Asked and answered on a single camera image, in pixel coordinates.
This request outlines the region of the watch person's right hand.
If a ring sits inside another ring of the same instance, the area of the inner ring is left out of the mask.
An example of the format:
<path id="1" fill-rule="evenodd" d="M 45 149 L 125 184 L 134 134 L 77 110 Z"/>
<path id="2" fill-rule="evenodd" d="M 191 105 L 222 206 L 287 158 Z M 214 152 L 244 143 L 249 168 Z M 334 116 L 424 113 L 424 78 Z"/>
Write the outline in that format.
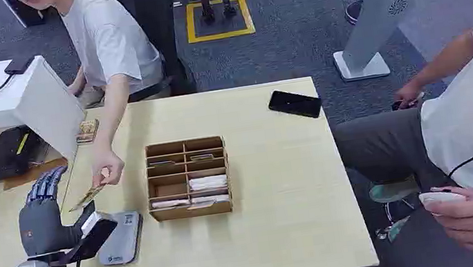
<path id="1" fill-rule="evenodd" d="M 395 102 L 392 104 L 394 111 L 416 107 L 423 99 L 423 86 L 417 81 L 409 81 L 395 94 Z"/>

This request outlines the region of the seated person's hand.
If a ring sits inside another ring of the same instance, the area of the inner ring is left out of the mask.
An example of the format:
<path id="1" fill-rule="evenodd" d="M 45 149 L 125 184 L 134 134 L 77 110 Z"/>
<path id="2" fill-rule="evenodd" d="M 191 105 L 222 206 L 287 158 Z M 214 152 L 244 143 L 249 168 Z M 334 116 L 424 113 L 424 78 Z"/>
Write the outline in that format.
<path id="1" fill-rule="evenodd" d="M 111 149 L 99 152 L 93 159 L 92 186 L 117 185 L 123 173 L 125 163 Z"/>

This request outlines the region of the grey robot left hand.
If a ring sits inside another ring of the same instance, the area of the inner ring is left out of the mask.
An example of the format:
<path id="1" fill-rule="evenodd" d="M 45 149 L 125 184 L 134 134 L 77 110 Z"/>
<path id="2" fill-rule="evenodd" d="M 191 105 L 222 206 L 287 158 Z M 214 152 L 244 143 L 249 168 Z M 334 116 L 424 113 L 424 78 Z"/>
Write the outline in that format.
<path id="1" fill-rule="evenodd" d="M 68 250 L 82 238 L 82 227 L 91 215 L 89 211 L 82 213 L 73 225 L 61 223 L 57 186 L 66 170 L 62 165 L 44 172 L 27 194 L 18 221 L 22 246 L 28 256 Z"/>

